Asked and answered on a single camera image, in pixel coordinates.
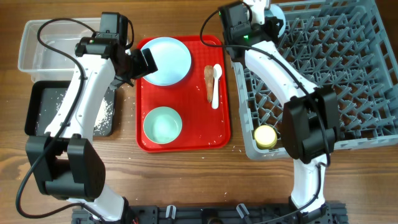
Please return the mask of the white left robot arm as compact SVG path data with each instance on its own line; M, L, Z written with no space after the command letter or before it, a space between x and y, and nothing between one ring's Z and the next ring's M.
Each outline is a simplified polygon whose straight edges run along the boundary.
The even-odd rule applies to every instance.
M132 22L117 12L101 15L99 30L76 44L74 75L60 109L25 151L40 193L79 206L96 223L135 223L126 198L105 183L106 169L93 147L93 130L106 91L157 70L150 50L133 49Z

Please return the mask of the white rice pile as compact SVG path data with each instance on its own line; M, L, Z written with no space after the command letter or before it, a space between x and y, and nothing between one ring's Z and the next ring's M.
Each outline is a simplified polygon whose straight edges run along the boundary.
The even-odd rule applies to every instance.
M56 90L56 96L53 97L55 102L55 112L57 113L63 103L63 99L66 95L67 88L61 88ZM114 101L116 92L114 90L107 89L96 117L95 125L93 128L94 136L109 136L112 132L112 123L114 115Z

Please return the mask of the light green bowl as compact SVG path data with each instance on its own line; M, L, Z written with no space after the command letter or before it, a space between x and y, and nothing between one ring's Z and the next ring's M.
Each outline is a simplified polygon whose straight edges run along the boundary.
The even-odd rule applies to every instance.
M182 126L181 116L173 108L166 106L151 110L143 122L144 134L156 144L168 144L176 140Z

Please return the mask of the small light blue bowl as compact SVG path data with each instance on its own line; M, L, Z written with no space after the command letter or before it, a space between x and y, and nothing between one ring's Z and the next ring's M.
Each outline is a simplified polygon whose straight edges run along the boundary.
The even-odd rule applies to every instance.
M286 28L286 18L283 10L278 5L271 4L270 9L267 12L267 16L276 17L279 20L282 20L282 22L280 22L281 28L278 34L278 37L281 37L284 34Z

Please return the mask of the yellow plastic cup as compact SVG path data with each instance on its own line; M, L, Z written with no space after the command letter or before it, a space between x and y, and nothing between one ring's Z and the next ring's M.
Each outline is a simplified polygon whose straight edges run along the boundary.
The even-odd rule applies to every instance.
M254 131L254 140L259 149L272 149L277 143L277 133L271 126L262 125Z

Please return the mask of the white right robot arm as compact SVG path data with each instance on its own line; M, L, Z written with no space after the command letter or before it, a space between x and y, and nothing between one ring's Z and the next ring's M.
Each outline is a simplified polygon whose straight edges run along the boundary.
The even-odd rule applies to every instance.
M269 1L236 1L219 7L224 43L233 62L256 74L283 107L281 140L294 160L290 213L273 218L311 223L331 218L323 196L325 171L340 136L335 91L304 78L277 50L285 21L269 14Z

